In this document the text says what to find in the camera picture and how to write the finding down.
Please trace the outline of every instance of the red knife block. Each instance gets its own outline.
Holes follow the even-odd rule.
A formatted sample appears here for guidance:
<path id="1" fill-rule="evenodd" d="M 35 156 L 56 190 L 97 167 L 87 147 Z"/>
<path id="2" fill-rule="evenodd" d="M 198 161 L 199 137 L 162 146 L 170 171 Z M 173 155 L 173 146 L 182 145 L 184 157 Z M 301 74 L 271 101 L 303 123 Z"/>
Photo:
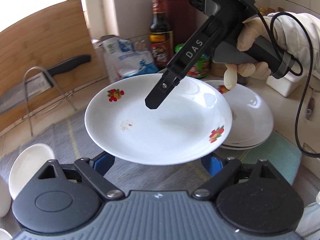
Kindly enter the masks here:
<path id="1" fill-rule="evenodd" d="M 188 0 L 164 1 L 164 9 L 173 31 L 174 46 L 185 43 L 196 31 L 196 9 Z"/>

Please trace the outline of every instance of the gray ribbed surface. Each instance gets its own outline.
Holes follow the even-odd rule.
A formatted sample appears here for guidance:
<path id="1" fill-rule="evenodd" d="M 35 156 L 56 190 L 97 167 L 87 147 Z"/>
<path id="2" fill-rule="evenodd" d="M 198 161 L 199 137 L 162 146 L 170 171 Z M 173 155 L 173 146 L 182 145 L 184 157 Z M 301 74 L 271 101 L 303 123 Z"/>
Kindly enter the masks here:
<path id="1" fill-rule="evenodd" d="M 63 236 L 20 233 L 16 240 L 298 240 L 296 233 L 257 237 L 235 232 L 209 202 L 185 192 L 133 191 L 122 201 L 107 203 L 98 217 L 80 230 Z"/>

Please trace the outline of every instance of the finger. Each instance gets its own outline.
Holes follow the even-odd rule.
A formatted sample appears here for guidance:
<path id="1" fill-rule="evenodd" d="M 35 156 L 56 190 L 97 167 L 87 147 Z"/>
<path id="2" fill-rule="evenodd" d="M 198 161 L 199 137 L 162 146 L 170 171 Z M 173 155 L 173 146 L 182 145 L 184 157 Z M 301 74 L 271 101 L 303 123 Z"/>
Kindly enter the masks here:
<path id="1" fill-rule="evenodd" d="M 228 64 L 227 70 L 225 71 L 224 76 L 223 76 L 224 86 L 228 90 L 233 89 L 237 84 L 237 79 L 238 79 L 237 65 Z"/>
<path id="2" fill-rule="evenodd" d="M 244 28 L 238 37 L 237 49 L 239 51 L 247 51 L 260 35 L 264 34 L 264 25 L 260 18 L 254 18 L 244 24 Z"/>
<path id="3" fill-rule="evenodd" d="M 238 66 L 238 73 L 243 77 L 249 77 L 256 71 L 256 66 L 252 63 L 244 63 Z"/>
<path id="4" fill-rule="evenodd" d="M 253 78 L 266 79 L 271 74 L 271 70 L 266 62 L 259 62 L 255 64 L 256 71 L 251 75 Z"/>

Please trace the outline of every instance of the plastic bag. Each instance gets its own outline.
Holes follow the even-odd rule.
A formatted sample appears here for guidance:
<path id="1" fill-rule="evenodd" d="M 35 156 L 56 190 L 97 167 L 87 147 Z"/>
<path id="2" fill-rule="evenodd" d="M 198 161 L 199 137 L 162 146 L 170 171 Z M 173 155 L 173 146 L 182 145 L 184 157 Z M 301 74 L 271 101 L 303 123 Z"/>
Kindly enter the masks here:
<path id="1" fill-rule="evenodd" d="M 111 83 L 132 76 L 158 72 L 150 51 L 135 50 L 131 41 L 113 37 L 103 41 L 102 45 Z"/>

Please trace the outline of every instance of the cutting board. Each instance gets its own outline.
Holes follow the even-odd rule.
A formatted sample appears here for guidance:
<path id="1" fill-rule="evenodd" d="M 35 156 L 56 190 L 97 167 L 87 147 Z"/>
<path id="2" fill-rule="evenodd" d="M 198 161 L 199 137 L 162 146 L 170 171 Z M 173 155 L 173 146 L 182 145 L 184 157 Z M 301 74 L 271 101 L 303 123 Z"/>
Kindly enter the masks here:
<path id="1" fill-rule="evenodd" d="M 68 58 L 91 54 L 92 62 L 54 77 L 64 92 L 105 73 L 98 64 L 84 19 L 81 0 L 68 0 L 38 11 L 0 32 L 0 95 L 22 82 L 33 66 L 49 68 Z M 31 71 L 31 77 L 39 71 Z M 51 88 L 29 101 L 29 109 L 59 96 Z M 0 131 L 26 115 L 24 104 L 0 115 Z"/>

